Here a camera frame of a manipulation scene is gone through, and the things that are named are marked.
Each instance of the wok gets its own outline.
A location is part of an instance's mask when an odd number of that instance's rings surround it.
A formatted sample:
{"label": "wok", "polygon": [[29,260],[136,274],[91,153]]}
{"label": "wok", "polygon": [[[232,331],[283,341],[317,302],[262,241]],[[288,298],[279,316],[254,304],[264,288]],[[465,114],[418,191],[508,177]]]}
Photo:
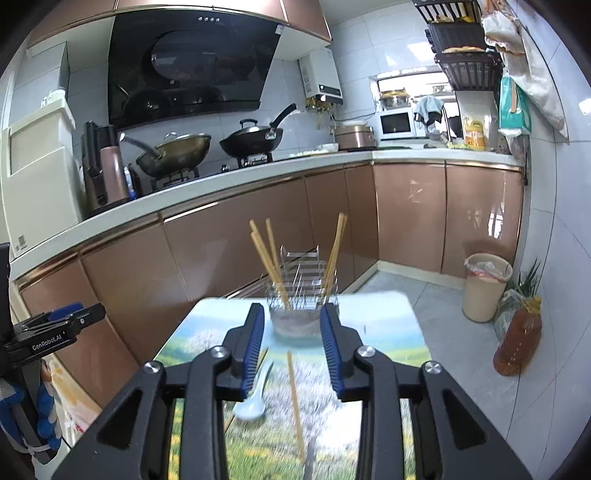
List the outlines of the wok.
{"label": "wok", "polygon": [[[283,137],[283,130],[278,127],[279,124],[295,109],[296,105],[292,103],[268,127],[261,127],[254,118],[240,120],[240,126],[242,128],[221,140],[220,145],[224,152],[238,159],[247,158],[250,155],[270,153],[279,146]],[[244,127],[244,124],[247,122],[253,123],[254,125]]]}
{"label": "wok", "polygon": [[161,179],[180,170],[192,170],[197,167],[207,155],[212,138],[207,134],[178,136],[172,132],[156,147],[131,138],[125,133],[122,133],[119,139],[144,150],[135,162],[151,177]]}

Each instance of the ceramic spoon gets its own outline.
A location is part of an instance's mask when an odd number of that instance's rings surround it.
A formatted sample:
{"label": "ceramic spoon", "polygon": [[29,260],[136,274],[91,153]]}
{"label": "ceramic spoon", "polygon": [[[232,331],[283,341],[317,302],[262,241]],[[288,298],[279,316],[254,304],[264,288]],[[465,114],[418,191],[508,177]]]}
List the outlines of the ceramic spoon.
{"label": "ceramic spoon", "polygon": [[265,380],[273,362],[266,362],[259,371],[254,392],[250,397],[241,403],[234,405],[233,413],[236,418],[244,421],[256,420],[265,413],[265,403],[262,400],[262,391],[265,388]]}

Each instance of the trash can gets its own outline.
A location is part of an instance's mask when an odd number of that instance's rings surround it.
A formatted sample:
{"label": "trash can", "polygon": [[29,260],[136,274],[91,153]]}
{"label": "trash can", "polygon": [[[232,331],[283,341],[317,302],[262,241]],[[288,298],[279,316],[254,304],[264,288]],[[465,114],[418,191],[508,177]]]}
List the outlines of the trash can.
{"label": "trash can", "polygon": [[488,322],[495,315],[513,268],[504,258],[483,253],[470,255],[464,266],[467,274],[462,304],[464,315],[474,322]]}

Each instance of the microwave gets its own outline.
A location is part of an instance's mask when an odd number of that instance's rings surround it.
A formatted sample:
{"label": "microwave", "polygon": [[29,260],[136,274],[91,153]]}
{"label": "microwave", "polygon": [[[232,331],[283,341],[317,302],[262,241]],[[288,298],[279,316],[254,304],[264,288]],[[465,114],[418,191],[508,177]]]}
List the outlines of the microwave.
{"label": "microwave", "polygon": [[410,106],[377,112],[374,122],[378,141],[427,136],[425,125],[414,120],[414,111]]}

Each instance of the frying pan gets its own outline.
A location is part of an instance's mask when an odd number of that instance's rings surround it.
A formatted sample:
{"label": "frying pan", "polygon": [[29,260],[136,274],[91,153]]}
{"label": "frying pan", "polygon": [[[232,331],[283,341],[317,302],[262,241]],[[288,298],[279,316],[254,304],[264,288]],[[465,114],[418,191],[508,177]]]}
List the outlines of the frying pan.
{"label": "frying pan", "polygon": [[[238,159],[247,158],[250,155],[270,153],[279,146],[283,138],[283,130],[278,127],[279,124],[296,108],[295,103],[292,103],[268,127],[261,127],[254,118],[240,120],[240,126],[242,128],[221,140],[220,145],[224,152]],[[254,125],[244,127],[244,124],[247,122],[253,123]]]}

